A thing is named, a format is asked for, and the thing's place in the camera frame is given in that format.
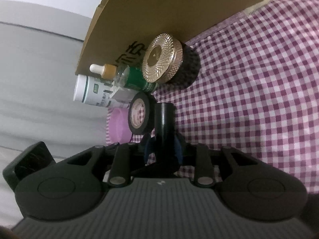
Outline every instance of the purple plastic lid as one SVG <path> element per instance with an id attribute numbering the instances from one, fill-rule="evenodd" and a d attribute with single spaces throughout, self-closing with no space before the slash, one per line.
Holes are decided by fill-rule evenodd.
<path id="1" fill-rule="evenodd" d="M 109 137 L 112 143 L 125 144 L 131 141 L 132 132 L 129 128 L 128 115 L 129 109 L 113 109 L 108 122 Z"/>

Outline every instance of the gold jar lid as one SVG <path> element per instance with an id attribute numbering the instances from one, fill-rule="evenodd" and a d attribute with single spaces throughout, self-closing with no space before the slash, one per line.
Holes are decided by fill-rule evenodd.
<path id="1" fill-rule="evenodd" d="M 142 71 L 148 82 L 166 83 L 178 71 L 183 57 L 181 43 L 169 34 L 158 35 L 149 45 Z"/>

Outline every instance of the silver screw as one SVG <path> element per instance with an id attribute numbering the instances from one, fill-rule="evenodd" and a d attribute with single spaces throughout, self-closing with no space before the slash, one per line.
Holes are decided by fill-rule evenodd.
<path id="1" fill-rule="evenodd" d="M 214 180 L 210 177 L 203 176 L 198 178 L 197 182 L 201 185 L 210 185 L 214 182 Z"/>
<path id="2" fill-rule="evenodd" d="M 125 179 L 121 176 L 115 176 L 113 178 L 110 178 L 110 183 L 114 184 L 114 185 L 121 185 L 123 183 L 125 183 Z"/>

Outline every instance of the green stripe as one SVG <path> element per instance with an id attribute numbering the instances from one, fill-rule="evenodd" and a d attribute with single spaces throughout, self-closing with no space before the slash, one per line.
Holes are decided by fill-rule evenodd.
<path id="1" fill-rule="evenodd" d="M 84 99 L 85 99 L 85 95 L 87 94 L 87 85 L 89 83 L 89 77 L 87 76 L 87 81 L 85 83 L 85 89 L 84 89 L 84 94 L 83 94 L 83 99 L 82 99 L 82 102 L 84 102 Z"/>

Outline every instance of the white logo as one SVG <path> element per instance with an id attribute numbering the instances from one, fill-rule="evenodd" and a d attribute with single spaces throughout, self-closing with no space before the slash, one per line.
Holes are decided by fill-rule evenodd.
<path id="1" fill-rule="evenodd" d="M 163 184 L 165 184 L 165 183 L 166 183 L 166 182 L 164 182 L 164 181 L 158 181 L 158 182 L 157 182 L 158 185 L 163 185 Z"/>

